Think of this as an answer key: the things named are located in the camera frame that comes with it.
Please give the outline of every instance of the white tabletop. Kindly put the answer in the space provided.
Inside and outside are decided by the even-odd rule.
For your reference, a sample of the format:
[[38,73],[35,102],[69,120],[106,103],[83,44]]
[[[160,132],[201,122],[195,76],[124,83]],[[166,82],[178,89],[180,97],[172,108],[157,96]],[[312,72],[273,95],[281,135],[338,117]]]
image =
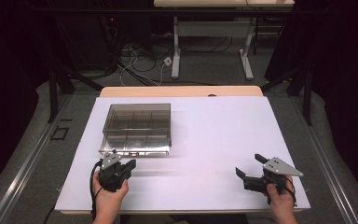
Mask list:
[[[98,149],[109,106],[153,103],[171,104],[171,152],[165,158],[136,158],[121,214],[269,210],[266,197],[245,190],[235,173],[238,167],[248,176],[261,177],[262,164],[255,160],[255,153],[293,165],[269,101],[263,96],[97,98],[56,210],[91,209],[90,172],[102,157]],[[296,209],[310,208],[300,179],[295,177],[294,182]]]
[[293,0],[155,0],[155,7],[291,7]]

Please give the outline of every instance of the clear plastic box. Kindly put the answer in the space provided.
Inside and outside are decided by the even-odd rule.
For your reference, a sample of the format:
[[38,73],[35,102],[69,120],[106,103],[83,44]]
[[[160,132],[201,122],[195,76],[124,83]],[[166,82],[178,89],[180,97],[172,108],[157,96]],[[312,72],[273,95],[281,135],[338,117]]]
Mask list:
[[111,105],[103,127],[102,154],[168,155],[172,145],[170,104]]

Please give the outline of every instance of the human hand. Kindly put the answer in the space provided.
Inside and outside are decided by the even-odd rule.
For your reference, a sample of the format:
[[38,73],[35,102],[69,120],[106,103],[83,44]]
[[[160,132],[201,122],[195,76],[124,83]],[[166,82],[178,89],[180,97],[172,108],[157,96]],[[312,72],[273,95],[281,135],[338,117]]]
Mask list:
[[111,192],[102,188],[98,180],[99,174],[99,171],[95,172],[92,179],[92,188],[94,195],[96,195],[95,204],[97,212],[97,217],[94,219],[93,224],[112,224],[120,210],[124,196],[129,191],[128,180],[124,180],[121,189],[117,192]]
[[[293,188],[293,178],[288,175],[286,180],[286,187],[288,189]],[[272,217],[278,224],[296,224],[296,218],[293,211],[294,199],[287,189],[282,191],[282,194],[278,194],[278,191],[273,184],[267,185],[267,192],[271,199],[271,213]]]

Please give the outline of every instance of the desk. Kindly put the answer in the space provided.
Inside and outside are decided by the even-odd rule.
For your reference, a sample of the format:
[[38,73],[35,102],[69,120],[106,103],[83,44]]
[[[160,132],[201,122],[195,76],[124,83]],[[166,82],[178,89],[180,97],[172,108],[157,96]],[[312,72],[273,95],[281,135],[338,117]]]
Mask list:
[[[155,7],[291,7],[293,0],[155,0]],[[174,54],[172,78],[179,78],[179,36],[233,36],[246,37],[244,49],[240,49],[243,71],[247,80],[253,80],[248,53],[254,33],[253,19],[249,21],[179,21],[173,19]]]
[[[238,167],[249,176],[262,175],[262,164],[254,159],[255,153],[266,158],[277,156],[293,165],[269,100],[257,87],[166,87],[165,90],[155,87],[147,91],[146,97],[140,97],[142,90],[150,87],[129,88],[134,91],[130,97],[120,94],[125,88],[104,89],[96,99],[56,210],[73,214],[91,209],[90,172],[101,158],[98,149],[109,106],[153,103],[171,104],[170,155],[136,158],[137,167],[132,171],[130,191],[124,198],[120,214],[269,210],[266,198],[261,193],[245,190],[242,180],[235,174],[235,167]],[[176,88],[175,96],[169,93]],[[156,97],[153,90],[159,90],[160,95],[167,91],[167,96]],[[300,179],[295,177],[294,181],[296,209],[310,208]]]

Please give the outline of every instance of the desk leg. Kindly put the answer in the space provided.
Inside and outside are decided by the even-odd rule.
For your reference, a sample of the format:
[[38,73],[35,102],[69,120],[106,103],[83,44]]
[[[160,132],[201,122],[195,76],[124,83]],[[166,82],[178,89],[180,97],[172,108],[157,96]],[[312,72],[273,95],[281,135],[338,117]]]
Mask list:
[[174,79],[179,78],[179,62],[180,62],[180,49],[179,49],[179,34],[178,34],[178,18],[173,18],[173,61],[172,61],[172,74]]
[[249,21],[248,34],[246,35],[245,48],[240,49],[240,56],[241,56],[243,71],[245,72],[246,79],[250,80],[250,81],[254,79],[251,65],[249,64],[249,60],[248,60],[249,49],[251,47],[252,36],[253,36],[254,29],[255,29],[254,26],[252,25],[252,21],[253,21],[253,19],[250,19],[250,21]]

